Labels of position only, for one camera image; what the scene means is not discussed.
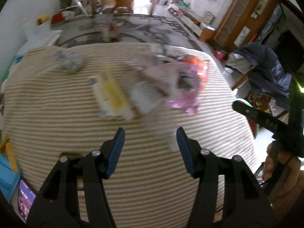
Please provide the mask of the person's right hand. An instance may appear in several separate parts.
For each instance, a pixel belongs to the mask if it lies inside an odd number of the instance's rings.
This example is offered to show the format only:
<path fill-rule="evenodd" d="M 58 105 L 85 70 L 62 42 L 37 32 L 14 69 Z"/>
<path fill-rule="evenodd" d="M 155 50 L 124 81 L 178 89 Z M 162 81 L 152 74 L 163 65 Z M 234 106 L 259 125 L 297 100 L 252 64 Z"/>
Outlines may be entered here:
<path fill-rule="evenodd" d="M 273 141 L 267 147 L 262 179 L 276 218 L 281 221 L 293 211 L 303 211 L 303 171 L 301 160 L 281 150 Z"/>

